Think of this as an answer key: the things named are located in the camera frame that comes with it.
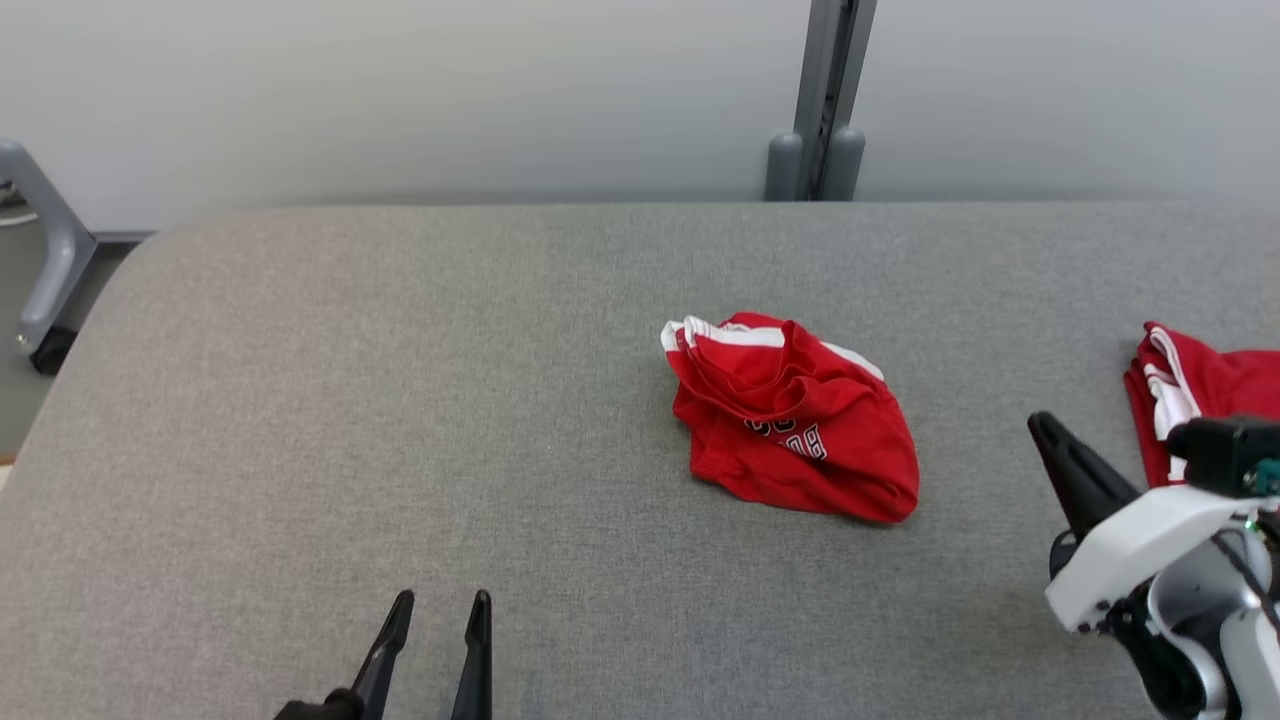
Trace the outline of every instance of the gray metal stand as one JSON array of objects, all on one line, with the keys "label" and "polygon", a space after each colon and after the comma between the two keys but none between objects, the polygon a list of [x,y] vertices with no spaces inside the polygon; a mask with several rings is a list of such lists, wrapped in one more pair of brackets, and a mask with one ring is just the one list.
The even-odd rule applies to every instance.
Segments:
[{"label": "gray metal stand", "polygon": [[31,355],[45,340],[79,282],[96,242],[27,149],[3,136],[0,177],[13,181],[45,228],[45,266],[18,316],[18,347],[24,355]]},{"label": "gray metal stand", "polygon": [[867,138],[849,127],[876,0],[812,0],[795,129],[769,142],[767,201],[852,200]]}]

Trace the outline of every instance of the gray table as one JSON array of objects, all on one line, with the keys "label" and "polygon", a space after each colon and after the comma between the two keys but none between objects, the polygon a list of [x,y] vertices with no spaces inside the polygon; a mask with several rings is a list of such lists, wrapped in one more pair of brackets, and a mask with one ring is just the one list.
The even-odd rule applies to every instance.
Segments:
[{"label": "gray table", "polygon": [[[388,708],[445,717],[479,587],[499,717],[1147,717],[1042,597],[1052,409],[1133,478],[1158,318],[1280,343],[1280,217],[1187,205],[317,209],[111,281],[0,493],[0,706],[270,717],[419,592]],[[664,320],[755,309],[879,364],[905,524],[689,475]]]}]

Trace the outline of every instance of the white stripe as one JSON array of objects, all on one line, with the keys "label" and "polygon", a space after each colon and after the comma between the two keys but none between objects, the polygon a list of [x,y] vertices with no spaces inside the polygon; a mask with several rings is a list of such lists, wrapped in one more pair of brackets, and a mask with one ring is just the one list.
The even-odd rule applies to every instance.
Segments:
[{"label": "white stripe", "polygon": [[[716,327],[701,318],[690,315],[685,318],[684,323],[672,320],[662,328],[662,336],[659,340],[662,341],[663,351],[672,352],[680,350],[680,343],[676,341],[676,333],[681,329],[685,331],[685,342],[687,342],[690,347],[698,346],[699,336],[716,341],[721,345],[736,345],[741,347],[782,347],[786,345],[786,337],[782,334],[782,328],[750,328],[740,323],[726,323],[724,327]],[[841,359],[867,370],[874,375],[876,379],[884,382],[884,373],[861,354],[829,342],[823,342],[822,345],[827,350],[838,355]]]},{"label": "white stripe", "polygon": [[1181,388],[1183,395],[1187,396],[1187,402],[1190,405],[1192,418],[1199,418],[1202,415],[1199,404],[1196,402],[1196,395],[1192,393],[1192,386],[1187,384],[1187,375],[1183,374],[1183,361],[1178,357],[1178,346],[1174,345],[1174,338],[1161,328],[1156,325],[1151,329],[1149,336],[1151,343],[1156,346],[1156,350],[1165,356],[1169,361],[1169,369],[1174,372],[1174,379],[1178,382],[1178,387]]}]

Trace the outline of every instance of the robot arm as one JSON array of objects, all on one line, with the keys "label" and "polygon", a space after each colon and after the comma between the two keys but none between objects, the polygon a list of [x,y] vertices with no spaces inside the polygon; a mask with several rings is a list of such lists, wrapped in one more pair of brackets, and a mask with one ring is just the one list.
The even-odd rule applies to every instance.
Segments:
[{"label": "robot arm", "polygon": [[1193,420],[1170,437],[1188,484],[1142,495],[1052,415],[1028,427],[1071,528],[1046,591],[1062,625],[1116,638],[1166,717],[1280,717],[1280,536],[1260,523],[1280,427]]}]

